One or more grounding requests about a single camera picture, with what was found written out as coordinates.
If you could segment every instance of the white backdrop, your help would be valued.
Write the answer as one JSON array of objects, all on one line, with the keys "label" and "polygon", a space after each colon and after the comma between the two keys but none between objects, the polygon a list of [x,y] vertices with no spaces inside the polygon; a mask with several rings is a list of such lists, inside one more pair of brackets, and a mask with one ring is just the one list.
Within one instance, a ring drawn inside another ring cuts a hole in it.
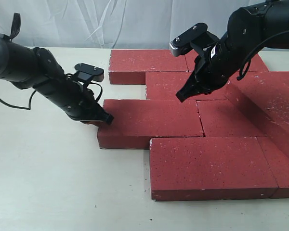
[{"label": "white backdrop", "polygon": [[13,13],[22,17],[14,42],[24,46],[167,49],[198,22],[222,36],[230,14],[264,0],[0,0],[0,33],[10,34]]}]

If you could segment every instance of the robotic arm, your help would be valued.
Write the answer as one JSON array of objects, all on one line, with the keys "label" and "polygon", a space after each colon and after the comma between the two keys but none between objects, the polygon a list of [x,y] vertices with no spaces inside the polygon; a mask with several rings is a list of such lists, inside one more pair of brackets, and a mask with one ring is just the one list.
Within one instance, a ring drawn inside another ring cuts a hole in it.
[{"label": "robotic arm", "polygon": [[176,94],[181,102],[222,88],[237,70],[237,79],[242,80],[252,57],[264,47],[289,49],[289,0],[266,0],[238,9],[221,39],[207,29],[204,23],[196,24],[170,42],[176,57],[192,49],[198,53],[193,73]]},{"label": "robotic arm", "polygon": [[75,121],[106,122],[110,125],[113,116],[98,104],[103,91],[95,98],[88,88],[89,84],[97,84],[93,81],[103,81],[104,70],[77,64],[75,74],[65,74],[49,50],[39,47],[29,49],[13,43],[19,31],[20,14],[15,13],[11,35],[0,34],[0,79],[21,90],[33,88],[35,91],[28,108],[10,105],[1,99],[0,102],[12,108],[30,110],[32,97],[39,92]]}]

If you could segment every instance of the white tabletop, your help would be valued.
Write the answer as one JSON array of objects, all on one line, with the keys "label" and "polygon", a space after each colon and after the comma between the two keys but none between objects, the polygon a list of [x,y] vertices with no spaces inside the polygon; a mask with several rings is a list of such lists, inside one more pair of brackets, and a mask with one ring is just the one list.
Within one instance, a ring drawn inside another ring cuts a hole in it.
[{"label": "white tabletop", "polygon": [[[50,50],[66,72],[82,62],[107,73],[110,50]],[[289,52],[261,57],[271,71],[289,71]],[[101,103],[145,99],[145,86],[110,85],[108,74],[102,85]],[[31,92],[0,80],[9,103],[26,106]],[[32,103],[30,112],[0,104],[0,231],[289,230],[289,199],[152,201],[148,151],[100,150],[96,127],[39,94]]]}]

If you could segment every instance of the stack of bricks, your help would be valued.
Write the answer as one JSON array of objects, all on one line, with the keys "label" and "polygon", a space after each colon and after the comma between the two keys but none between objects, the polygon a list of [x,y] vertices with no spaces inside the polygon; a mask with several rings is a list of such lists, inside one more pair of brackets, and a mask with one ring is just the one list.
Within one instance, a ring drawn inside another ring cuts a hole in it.
[{"label": "stack of bricks", "polygon": [[146,100],[105,100],[104,149],[150,149],[157,201],[289,198],[289,72],[256,55],[247,76],[184,103],[195,52],[113,50],[111,84],[146,84]]}]

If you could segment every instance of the white table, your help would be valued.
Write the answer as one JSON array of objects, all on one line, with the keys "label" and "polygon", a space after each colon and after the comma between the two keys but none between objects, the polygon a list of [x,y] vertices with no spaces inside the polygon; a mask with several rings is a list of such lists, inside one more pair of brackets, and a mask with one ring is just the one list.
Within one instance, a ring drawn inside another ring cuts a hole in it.
[{"label": "white table", "polygon": [[[66,72],[83,62],[107,73],[110,50],[50,50]],[[271,71],[289,70],[289,52],[261,56]],[[107,74],[102,84],[101,103],[145,99],[145,86],[112,86]],[[31,92],[0,80],[9,103],[26,106]],[[39,94],[30,112],[0,104],[0,231],[289,230],[289,199],[152,201],[149,152],[100,150],[96,132]]]}]

